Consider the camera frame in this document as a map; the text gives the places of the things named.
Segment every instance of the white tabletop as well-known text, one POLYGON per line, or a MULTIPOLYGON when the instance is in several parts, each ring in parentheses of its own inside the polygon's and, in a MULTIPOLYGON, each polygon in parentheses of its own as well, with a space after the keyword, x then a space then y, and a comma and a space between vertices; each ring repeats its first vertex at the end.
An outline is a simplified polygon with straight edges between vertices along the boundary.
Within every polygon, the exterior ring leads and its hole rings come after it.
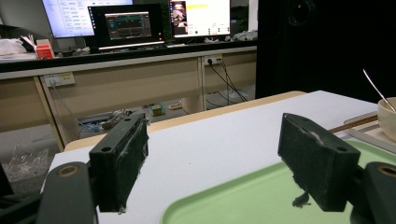
MULTIPOLYGON (((280 161, 277 145, 283 113, 330 129, 373 111, 375 104, 315 91, 150 133, 149 154, 127 212, 99 213, 99 222, 159 224, 170 203, 280 161)), ((91 149, 57 154, 50 169, 70 161, 86 162, 91 149)))

